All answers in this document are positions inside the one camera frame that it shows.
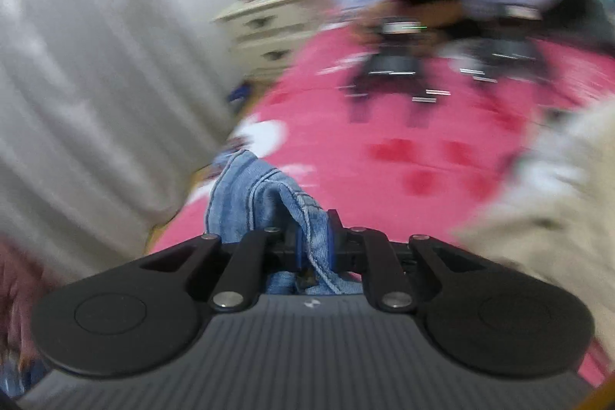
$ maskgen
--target curtain fold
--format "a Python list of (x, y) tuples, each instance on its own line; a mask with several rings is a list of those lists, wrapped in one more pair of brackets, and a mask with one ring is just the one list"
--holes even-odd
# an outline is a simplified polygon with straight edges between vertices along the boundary
[(166, 0), (0, 0), (0, 232), (63, 276), (139, 256), (232, 126)]

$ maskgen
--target silver screw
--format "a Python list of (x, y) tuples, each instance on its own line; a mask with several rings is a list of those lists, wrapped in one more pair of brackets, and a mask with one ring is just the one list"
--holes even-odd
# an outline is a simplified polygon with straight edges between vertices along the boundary
[(227, 290), (226, 292), (220, 292), (213, 297), (213, 303), (220, 308), (235, 308), (244, 301), (244, 296), (238, 292)]
[(382, 304), (393, 309), (407, 308), (412, 304), (412, 297), (406, 292), (389, 292), (383, 295)]

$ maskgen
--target bed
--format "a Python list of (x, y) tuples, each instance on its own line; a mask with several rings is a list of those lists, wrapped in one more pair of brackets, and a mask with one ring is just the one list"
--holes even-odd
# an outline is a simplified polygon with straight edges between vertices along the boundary
[[(560, 79), (549, 106), (582, 106), (615, 88), (615, 60), (539, 44)], [(436, 58), (427, 65), (432, 86), (450, 96), (429, 109), (425, 124), (408, 125), (415, 104), (398, 94), (371, 99), (367, 121), (357, 123), (340, 87), (364, 59), (346, 27), (320, 31), (238, 125), (234, 146), (291, 175), (322, 207), (337, 209), (347, 227), (380, 229), (394, 241), (429, 234), (453, 242), (453, 230), (497, 196), (510, 163), (528, 145), (540, 105), (535, 85), (505, 79), (487, 95), (450, 60)], [(214, 181), (192, 191), (153, 251), (203, 232)], [(580, 372), (594, 384), (603, 379), (591, 355)]]

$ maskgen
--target drawer handle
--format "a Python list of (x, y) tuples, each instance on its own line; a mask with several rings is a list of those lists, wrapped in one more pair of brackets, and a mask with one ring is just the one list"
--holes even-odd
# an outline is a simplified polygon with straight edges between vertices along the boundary
[(288, 53), (290, 53), (290, 50), (270, 51), (265, 53), (263, 58), (268, 59), (269, 61), (278, 61), (288, 55)]
[(263, 18), (254, 18), (253, 20), (250, 20), (250, 21), (246, 22), (244, 25), (246, 25), (247, 27), (250, 27), (250, 28), (254, 28), (254, 30), (256, 30), (258, 28), (265, 28), (272, 21), (274, 21), (275, 18), (276, 18), (275, 15), (264, 16)]

